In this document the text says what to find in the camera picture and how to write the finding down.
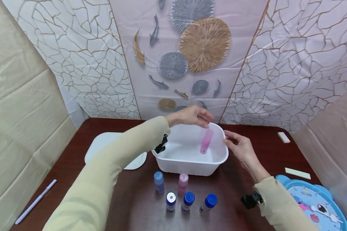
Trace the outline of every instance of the white eraser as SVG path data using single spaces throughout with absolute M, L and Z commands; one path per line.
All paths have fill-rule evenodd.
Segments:
M 278 132 L 278 135 L 284 143 L 290 143 L 290 140 L 284 132 Z
M 292 175 L 296 175 L 296 176 L 299 176 L 299 177 L 311 180 L 311 175 L 309 173 L 301 172 L 301 171 L 294 170 L 294 169 L 291 169 L 291 168 L 285 168 L 285 172 L 289 173 L 289 174 L 292 174 Z

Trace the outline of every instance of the small bottle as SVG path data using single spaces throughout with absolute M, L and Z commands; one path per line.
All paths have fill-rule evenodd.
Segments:
M 213 131 L 211 129 L 207 129 L 204 139 L 202 141 L 202 146 L 200 147 L 200 153 L 205 154 L 211 143 L 211 139 L 213 136 Z
M 187 192 L 184 195 L 184 200 L 181 204 L 181 211 L 188 212 L 190 210 L 191 205 L 194 203 L 195 196 L 192 192 Z
M 208 194 L 203 204 L 199 208 L 200 214 L 209 212 L 217 204 L 217 197 L 215 194 Z
M 164 194 L 165 185 L 163 182 L 163 174 L 160 171 L 154 173 L 154 183 L 156 184 L 157 194 Z
M 188 187 L 189 176 L 185 173 L 181 173 L 179 177 L 179 189 L 178 195 L 183 196 L 186 193 L 186 188 Z
M 166 196 L 167 212 L 174 212 L 174 207 L 176 204 L 176 195 L 173 192 L 167 193 Z

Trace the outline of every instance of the white pen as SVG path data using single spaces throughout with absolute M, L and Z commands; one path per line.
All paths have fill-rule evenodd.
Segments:
M 31 212 L 31 210 L 37 205 L 37 203 L 45 196 L 45 194 L 53 187 L 53 185 L 57 182 L 57 180 L 53 180 L 46 189 L 35 199 L 34 202 L 26 209 L 25 212 L 22 213 L 20 217 L 15 221 L 15 224 L 19 224 L 23 221 L 23 219 Z

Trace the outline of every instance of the hand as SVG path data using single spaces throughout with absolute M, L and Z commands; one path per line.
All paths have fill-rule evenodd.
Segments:
M 257 164 L 258 158 L 254 153 L 251 140 L 245 136 L 241 136 L 235 132 L 224 131 L 226 139 L 224 143 L 230 150 L 233 151 L 234 155 L 238 158 L 243 168 L 246 166 Z
M 165 116 L 165 118 L 170 127 L 178 124 L 195 124 L 203 128 L 208 128 L 208 124 L 215 119 L 210 112 L 198 105 L 191 105 L 178 112 L 171 113 Z

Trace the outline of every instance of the pink bottle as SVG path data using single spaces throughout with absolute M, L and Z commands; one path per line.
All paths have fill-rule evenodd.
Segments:
M 212 136 L 213 136 L 213 131 L 211 129 L 207 129 L 203 142 L 202 142 L 202 146 L 200 147 L 200 153 L 205 154 L 207 152 L 209 144 L 211 143 Z
M 179 189 L 178 195 L 183 196 L 186 193 L 186 188 L 188 187 L 189 176 L 185 173 L 180 174 L 179 177 Z

